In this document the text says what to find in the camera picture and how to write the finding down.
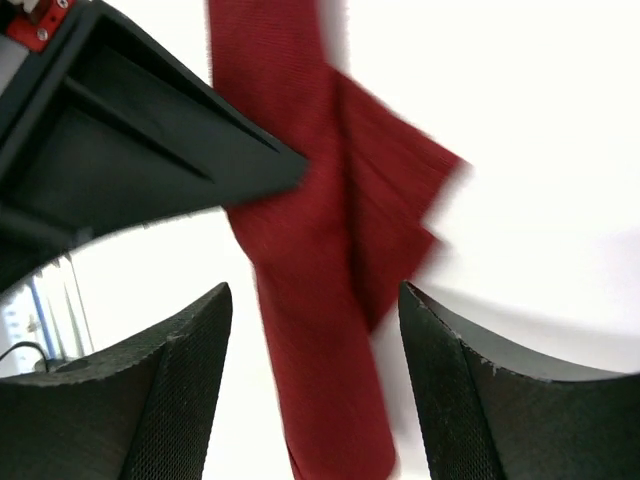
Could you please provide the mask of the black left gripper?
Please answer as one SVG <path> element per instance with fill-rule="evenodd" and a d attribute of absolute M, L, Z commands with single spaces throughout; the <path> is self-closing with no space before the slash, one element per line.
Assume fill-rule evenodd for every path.
<path fill-rule="evenodd" d="M 78 150 L 95 134 L 88 102 L 69 84 L 95 29 L 92 1 L 41 1 L 34 23 L 24 10 L 1 8 L 1 163 Z"/>

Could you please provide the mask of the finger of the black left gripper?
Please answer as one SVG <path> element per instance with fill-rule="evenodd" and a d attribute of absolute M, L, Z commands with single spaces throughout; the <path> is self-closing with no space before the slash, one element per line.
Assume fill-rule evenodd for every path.
<path fill-rule="evenodd" d="M 41 1 L 5 1 L 37 23 Z M 1 289 L 119 231 L 296 187 L 307 162 L 124 14 L 95 3 L 69 84 L 95 134 L 57 158 L 1 163 Z"/>

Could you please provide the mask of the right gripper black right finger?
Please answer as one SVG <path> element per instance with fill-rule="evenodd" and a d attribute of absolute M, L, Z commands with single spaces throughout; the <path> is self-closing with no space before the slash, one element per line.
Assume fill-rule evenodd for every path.
<path fill-rule="evenodd" d="M 560 360 L 452 312 L 416 286 L 399 320 L 435 479 L 635 479 L 639 378 Z"/>

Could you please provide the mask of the red cloth napkin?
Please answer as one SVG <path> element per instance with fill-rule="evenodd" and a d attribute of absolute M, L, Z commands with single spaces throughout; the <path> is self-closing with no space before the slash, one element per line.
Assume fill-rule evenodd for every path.
<path fill-rule="evenodd" d="M 293 474 L 385 479 L 396 453 L 370 345 L 435 245 L 461 160 L 326 58 L 313 1 L 213 1 L 213 85 L 303 154 L 302 186 L 232 208 L 251 260 Z"/>

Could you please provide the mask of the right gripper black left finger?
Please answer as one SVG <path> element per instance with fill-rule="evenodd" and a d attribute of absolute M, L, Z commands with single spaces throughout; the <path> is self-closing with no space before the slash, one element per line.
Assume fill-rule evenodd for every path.
<path fill-rule="evenodd" d="M 2 379 L 2 479 L 201 478 L 232 312 L 221 283 L 111 347 Z"/>

